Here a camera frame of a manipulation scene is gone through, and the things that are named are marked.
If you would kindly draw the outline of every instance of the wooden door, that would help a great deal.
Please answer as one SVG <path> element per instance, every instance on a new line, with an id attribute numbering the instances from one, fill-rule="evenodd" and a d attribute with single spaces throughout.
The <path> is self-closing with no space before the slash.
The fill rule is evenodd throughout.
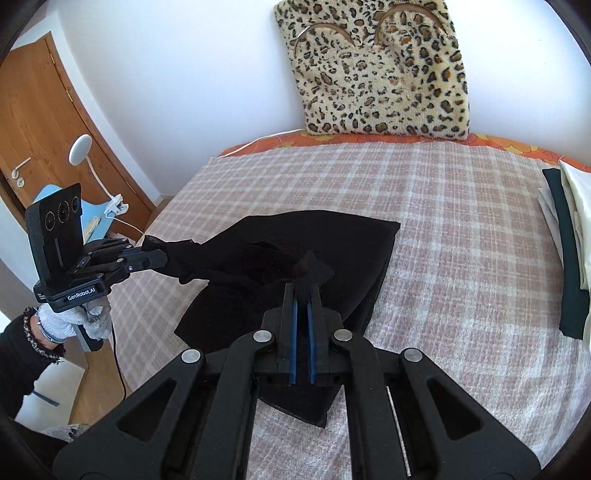
<path id="1" fill-rule="evenodd" d="M 49 183 L 67 187 L 80 182 L 87 202 L 109 200 L 87 162 L 74 167 L 68 161 L 76 138 L 90 134 L 89 158 L 99 178 L 112 195 L 120 193 L 129 204 L 128 213 L 120 218 L 144 230 L 154 205 L 122 176 L 122 165 L 115 167 L 100 146 L 104 140 L 97 139 L 98 131 L 91 131 L 89 119 L 85 122 L 81 117 L 56 69 L 47 38 L 12 50 L 0 67 L 0 112 L 0 168 L 25 207 Z M 28 157 L 31 160 L 19 168 L 24 185 L 18 187 L 11 172 Z M 120 222 L 113 222 L 112 230 L 139 237 L 137 231 Z"/>

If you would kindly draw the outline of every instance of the black cable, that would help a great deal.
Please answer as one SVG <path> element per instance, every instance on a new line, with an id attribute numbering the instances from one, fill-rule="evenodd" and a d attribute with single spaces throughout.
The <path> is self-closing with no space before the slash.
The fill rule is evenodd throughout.
<path id="1" fill-rule="evenodd" d="M 117 366 L 117 373 L 119 374 L 119 379 L 121 380 L 121 385 L 123 385 L 123 400 L 127 398 L 127 388 L 125 387 L 125 382 L 123 381 L 123 375 L 121 374 L 121 369 L 119 367 L 119 361 L 117 360 L 117 338 L 115 338 L 115 327 L 111 326 L 112 333 L 113 333 L 113 354 L 115 355 L 115 365 Z"/>

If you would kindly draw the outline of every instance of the black towel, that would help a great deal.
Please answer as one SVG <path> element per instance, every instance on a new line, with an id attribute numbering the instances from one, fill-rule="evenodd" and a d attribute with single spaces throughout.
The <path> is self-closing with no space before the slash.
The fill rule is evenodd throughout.
<path id="1" fill-rule="evenodd" d="M 563 335 L 583 339 L 585 320 L 589 314 L 589 292 L 581 290 L 579 260 L 577 258 L 577 244 L 574 240 L 573 222 L 570 219 L 569 204 L 566 202 L 560 170 L 546 168 L 542 170 L 558 217 L 560 243 L 564 262 L 564 284 L 560 312 L 560 331 Z"/>
<path id="2" fill-rule="evenodd" d="M 164 250 L 169 262 L 157 270 L 188 283 L 208 279 L 175 330 L 205 353 L 227 348 L 257 330 L 263 314 L 281 306 L 285 284 L 305 276 L 306 254 L 324 268 L 322 305 L 340 313 L 346 328 L 363 333 L 378 298 L 400 224 L 323 210 L 251 216 L 202 245 L 164 243 L 146 237 L 144 248 Z M 336 387 L 300 383 L 307 378 L 306 346 L 298 344 L 298 385 L 262 385 L 264 402 L 300 420 L 326 425 Z"/>

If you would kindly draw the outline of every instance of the door frame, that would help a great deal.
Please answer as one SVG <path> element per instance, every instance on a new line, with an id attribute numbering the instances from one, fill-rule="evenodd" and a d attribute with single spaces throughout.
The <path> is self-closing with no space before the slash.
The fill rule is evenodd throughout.
<path id="1" fill-rule="evenodd" d="M 138 196 L 139 200 L 146 205 L 146 208 L 153 212 L 156 209 L 156 205 L 150 200 L 150 198 L 144 193 L 144 191 L 140 188 L 134 178 L 129 174 L 126 168 L 123 166 L 121 161 L 117 158 L 117 155 L 111 150 L 109 144 L 105 141 L 104 137 L 100 134 L 99 129 L 96 127 L 95 123 L 90 118 L 90 115 L 84 108 L 82 101 L 80 101 L 80 97 L 74 90 L 74 86 L 70 81 L 66 73 L 66 69 L 64 68 L 64 64 L 61 62 L 60 56 L 56 49 L 56 44 L 53 41 L 53 36 L 51 32 L 40 37 L 38 41 L 44 41 L 47 45 L 47 49 L 49 50 L 51 59 L 53 60 L 54 67 L 56 68 L 56 72 L 61 80 L 61 84 L 64 86 L 76 112 L 86 125 L 86 128 L 90 132 L 90 135 L 93 137 L 93 140 L 97 143 L 99 148 L 105 153 L 107 159 L 115 170 L 121 175 L 125 183 L 129 186 L 131 190 Z M 12 213 L 14 218 L 17 222 L 26 230 L 25 227 L 25 217 L 24 217 L 24 210 L 25 207 L 21 203 L 21 201 L 17 198 L 16 194 L 14 193 L 11 185 L 5 180 L 2 176 L 0 179 L 0 199 L 6 204 L 8 210 Z"/>

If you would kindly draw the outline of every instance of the camera lens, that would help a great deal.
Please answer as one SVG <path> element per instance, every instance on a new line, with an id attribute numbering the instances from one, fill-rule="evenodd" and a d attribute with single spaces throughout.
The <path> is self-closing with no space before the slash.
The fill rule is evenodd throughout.
<path id="1" fill-rule="evenodd" d="M 72 212 L 76 213 L 80 208 L 80 199 L 78 197 L 72 198 Z"/>
<path id="2" fill-rule="evenodd" d="M 63 201 L 60 203 L 60 206 L 57 208 L 57 217 L 61 223 L 65 223 L 70 216 L 70 206 L 68 202 Z"/>
<path id="3" fill-rule="evenodd" d="M 53 212 L 47 212 L 45 215 L 45 228 L 47 228 L 48 232 L 51 232 L 56 225 L 56 216 Z"/>

